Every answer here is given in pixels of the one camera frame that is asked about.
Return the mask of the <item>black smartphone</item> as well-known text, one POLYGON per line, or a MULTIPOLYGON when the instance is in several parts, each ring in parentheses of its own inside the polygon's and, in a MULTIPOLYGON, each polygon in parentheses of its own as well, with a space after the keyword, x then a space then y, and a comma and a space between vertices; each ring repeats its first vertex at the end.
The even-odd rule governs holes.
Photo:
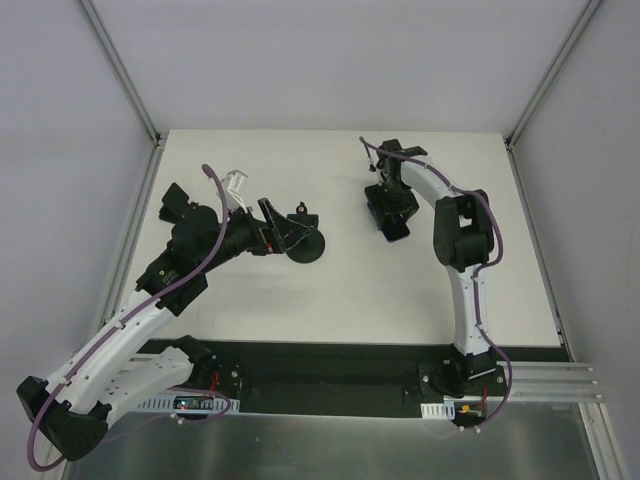
POLYGON ((407 220, 400 213, 387 211, 382 205, 374 204, 372 201, 368 201, 367 206, 377 229, 387 242, 393 243, 409 236, 407 220))

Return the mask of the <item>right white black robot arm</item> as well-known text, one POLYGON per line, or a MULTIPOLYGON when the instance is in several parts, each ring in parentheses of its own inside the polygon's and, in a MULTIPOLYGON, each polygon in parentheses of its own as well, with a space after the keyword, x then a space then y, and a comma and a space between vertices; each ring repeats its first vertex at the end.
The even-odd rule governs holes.
POLYGON ((484 385, 486 375, 496 370, 485 322, 485 278, 486 269, 493 265, 491 252, 502 240, 494 233, 488 196, 482 190, 456 186, 420 146, 404 148, 396 139, 378 147, 367 141, 363 145, 378 157, 369 161, 377 183, 366 187, 364 194, 388 242, 410 234, 407 222, 419 209, 417 196, 434 210, 432 245, 451 283, 455 325, 451 359, 429 374, 429 385, 454 398, 473 394, 484 385))

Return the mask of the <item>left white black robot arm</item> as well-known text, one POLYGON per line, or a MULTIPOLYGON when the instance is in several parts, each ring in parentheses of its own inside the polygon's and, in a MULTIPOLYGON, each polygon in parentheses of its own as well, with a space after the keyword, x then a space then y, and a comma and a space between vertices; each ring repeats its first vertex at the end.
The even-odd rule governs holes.
POLYGON ((150 364, 121 370, 154 333, 207 289, 209 271, 244 252, 285 254, 298 263, 311 263, 323 254, 319 217, 305 204, 287 215, 266 198, 258 206, 262 220, 242 207, 217 213, 191 201, 178 187, 163 197, 159 218, 171 224, 171 238, 120 311, 57 371, 45 379, 29 376, 17 388, 32 423, 27 458, 34 470, 44 468, 35 458, 38 434, 62 459, 76 461, 146 398, 181 384, 199 389, 209 382, 211 353, 189 335, 174 341, 150 364))

